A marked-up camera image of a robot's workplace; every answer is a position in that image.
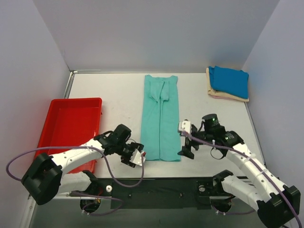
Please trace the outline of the teal t shirt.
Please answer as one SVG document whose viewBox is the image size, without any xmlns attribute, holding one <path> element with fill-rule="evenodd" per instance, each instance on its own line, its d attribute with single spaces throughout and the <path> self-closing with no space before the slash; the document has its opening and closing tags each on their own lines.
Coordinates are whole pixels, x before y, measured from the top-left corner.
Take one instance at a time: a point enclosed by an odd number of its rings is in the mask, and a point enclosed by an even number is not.
<svg viewBox="0 0 304 228">
<path fill-rule="evenodd" d="M 177 76 L 145 76 L 140 142 L 149 161 L 181 160 L 177 83 Z"/>
</svg>

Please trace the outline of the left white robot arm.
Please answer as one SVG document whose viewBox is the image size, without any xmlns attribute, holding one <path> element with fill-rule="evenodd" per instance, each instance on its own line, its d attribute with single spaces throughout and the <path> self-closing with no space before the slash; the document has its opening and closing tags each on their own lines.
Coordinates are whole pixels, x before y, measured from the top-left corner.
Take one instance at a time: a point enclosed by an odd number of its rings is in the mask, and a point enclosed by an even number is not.
<svg viewBox="0 0 304 228">
<path fill-rule="evenodd" d="M 131 130 L 120 124 L 114 131 L 97 135 L 80 146 L 65 146 L 63 152 L 52 155 L 42 153 L 34 159 L 21 183 L 38 205 L 48 203 L 60 193 L 75 195 L 76 192 L 83 192 L 92 196 L 105 189 L 98 184 L 97 177 L 89 170 L 71 171 L 114 153 L 120 156 L 122 163 L 132 168 L 143 167 L 144 145 L 128 142 L 130 137 Z"/>
</svg>

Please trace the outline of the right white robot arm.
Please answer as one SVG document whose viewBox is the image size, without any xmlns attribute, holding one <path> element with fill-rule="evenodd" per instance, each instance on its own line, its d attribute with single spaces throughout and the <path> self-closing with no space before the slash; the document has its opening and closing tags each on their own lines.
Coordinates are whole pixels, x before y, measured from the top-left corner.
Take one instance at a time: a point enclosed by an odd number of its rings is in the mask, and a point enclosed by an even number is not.
<svg viewBox="0 0 304 228">
<path fill-rule="evenodd" d="M 178 133 L 185 137 L 179 155 L 194 159 L 191 149 L 208 145 L 218 150 L 223 158 L 234 163 L 250 180 L 247 184 L 232 172 L 224 170 L 213 176 L 212 189 L 216 194 L 229 193 L 254 209 L 268 228 L 280 228 L 292 219 L 303 225 L 298 217 L 301 193 L 295 186 L 287 186 L 273 175 L 251 152 L 235 131 L 226 131 L 216 114 L 202 118 L 200 128 L 189 120 L 180 121 Z"/>
</svg>

